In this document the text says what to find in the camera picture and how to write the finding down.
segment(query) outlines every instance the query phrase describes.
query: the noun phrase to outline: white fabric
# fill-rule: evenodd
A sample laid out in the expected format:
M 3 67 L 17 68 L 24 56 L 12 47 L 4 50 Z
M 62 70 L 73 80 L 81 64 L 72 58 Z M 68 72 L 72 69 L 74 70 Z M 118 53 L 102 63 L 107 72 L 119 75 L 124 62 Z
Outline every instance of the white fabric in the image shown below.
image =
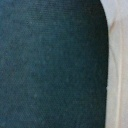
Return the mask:
M 128 0 L 101 0 L 109 28 L 106 128 L 128 128 Z

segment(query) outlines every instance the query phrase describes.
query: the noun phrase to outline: fabric texture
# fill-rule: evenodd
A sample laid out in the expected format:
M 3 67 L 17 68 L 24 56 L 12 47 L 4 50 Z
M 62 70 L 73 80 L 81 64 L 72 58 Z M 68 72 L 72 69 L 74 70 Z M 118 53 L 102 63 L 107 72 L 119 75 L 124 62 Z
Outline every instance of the fabric texture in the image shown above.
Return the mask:
M 1 0 L 0 127 L 104 128 L 107 33 L 99 0 Z

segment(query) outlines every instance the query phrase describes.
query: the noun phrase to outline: white surface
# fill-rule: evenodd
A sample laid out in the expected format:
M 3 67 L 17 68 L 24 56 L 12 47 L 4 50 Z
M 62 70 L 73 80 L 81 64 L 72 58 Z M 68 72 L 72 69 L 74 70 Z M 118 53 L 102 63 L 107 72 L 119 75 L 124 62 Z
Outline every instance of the white surface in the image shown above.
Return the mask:
M 101 0 L 109 28 L 106 128 L 128 128 L 128 0 Z

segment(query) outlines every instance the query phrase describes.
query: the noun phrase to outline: dark teal fabric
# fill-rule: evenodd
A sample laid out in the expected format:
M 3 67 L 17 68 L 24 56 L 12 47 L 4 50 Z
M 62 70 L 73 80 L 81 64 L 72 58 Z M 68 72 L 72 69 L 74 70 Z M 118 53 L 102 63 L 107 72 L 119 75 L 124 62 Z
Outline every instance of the dark teal fabric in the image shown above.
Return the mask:
M 100 0 L 1 0 L 1 128 L 104 128 L 107 33 Z

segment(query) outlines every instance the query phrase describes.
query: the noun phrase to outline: dark green fabric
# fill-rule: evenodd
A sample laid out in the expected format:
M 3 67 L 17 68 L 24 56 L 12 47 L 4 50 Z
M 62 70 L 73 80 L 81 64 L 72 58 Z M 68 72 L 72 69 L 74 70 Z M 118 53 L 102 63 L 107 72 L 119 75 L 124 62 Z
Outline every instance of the dark green fabric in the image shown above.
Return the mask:
M 0 1 L 2 128 L 104 128 L 107 70 L 99 0 Z

